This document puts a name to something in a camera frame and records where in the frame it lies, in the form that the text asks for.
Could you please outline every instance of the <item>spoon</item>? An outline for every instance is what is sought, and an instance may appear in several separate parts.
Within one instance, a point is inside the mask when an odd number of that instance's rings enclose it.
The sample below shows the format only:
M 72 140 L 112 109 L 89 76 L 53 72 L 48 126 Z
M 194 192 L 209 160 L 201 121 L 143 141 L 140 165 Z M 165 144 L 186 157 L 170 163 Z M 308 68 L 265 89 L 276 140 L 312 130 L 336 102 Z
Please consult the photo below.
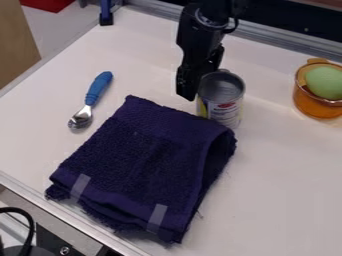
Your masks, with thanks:
M 73 115 L 73 117 L 68 122 L 68 126 L 70 129 L 83 129 L 87 128 L 91 124 L 93 120 L 91 110 L 97 103 L 102 93 L 109 86 L 112 79 L 113 74 L 109 71 L 103 72 L 95 78 L 86 95 L 85 106 L 75 115 Z

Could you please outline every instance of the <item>metal spoon head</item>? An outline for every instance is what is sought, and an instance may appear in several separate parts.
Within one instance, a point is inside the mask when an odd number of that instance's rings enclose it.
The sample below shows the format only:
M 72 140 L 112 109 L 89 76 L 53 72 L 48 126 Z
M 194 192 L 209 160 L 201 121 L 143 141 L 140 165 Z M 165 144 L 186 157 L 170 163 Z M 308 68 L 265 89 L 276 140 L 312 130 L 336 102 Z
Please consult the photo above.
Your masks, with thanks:
M 68 122 L 68 127 L 72 130 L 87 128 L 93 120 L 91 106 L 85 105 Z

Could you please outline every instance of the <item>cable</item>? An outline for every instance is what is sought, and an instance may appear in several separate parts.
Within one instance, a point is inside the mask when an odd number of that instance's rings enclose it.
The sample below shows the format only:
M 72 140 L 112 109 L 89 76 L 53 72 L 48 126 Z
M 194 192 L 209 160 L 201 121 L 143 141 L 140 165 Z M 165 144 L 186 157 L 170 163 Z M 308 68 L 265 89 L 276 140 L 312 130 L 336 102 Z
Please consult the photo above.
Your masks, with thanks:
M 26 211 L 15 207 L 0 208 L 0 214 L 1 213 L 18 213 L 20 215 L 23 215 L 27 219 L 29 223 L 29 234 L 18 256 L 29 256 L 32 248 L 31 244 L 35 231 L 33 218 Z

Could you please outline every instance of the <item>dark blue towel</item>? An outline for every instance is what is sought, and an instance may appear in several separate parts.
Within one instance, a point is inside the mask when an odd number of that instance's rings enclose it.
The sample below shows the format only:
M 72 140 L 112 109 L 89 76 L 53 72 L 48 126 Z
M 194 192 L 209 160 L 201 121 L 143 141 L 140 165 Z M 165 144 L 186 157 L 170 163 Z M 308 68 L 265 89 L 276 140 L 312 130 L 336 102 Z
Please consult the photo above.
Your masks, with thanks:
M 234 133 L 215 121 L 128 96 L 51 175 L 46 196 L 70 198 L 84 174 L 91 179 L 78 203 L 89 215 L 116 230 L 146 230 L 161 205 L 166 213 L 152 231 L 180 243 L 235 145 Z

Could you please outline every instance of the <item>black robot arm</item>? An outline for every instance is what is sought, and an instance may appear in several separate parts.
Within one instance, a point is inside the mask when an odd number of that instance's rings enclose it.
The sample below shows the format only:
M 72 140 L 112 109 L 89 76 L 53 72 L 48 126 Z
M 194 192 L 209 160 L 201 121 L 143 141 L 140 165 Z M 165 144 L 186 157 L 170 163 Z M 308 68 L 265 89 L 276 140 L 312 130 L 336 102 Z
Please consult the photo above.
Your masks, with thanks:
M 217 70 L 221 64 L 224 48 L 221 44 L 225 34 L 233 32 L 229 18 L 233 16 L 234 0 L 205 0 L 189 4 L 182 12 L 177 44 L 184 57 L 178 68 L 177 94 L 192 101 L 195 99 L 203 75 Z

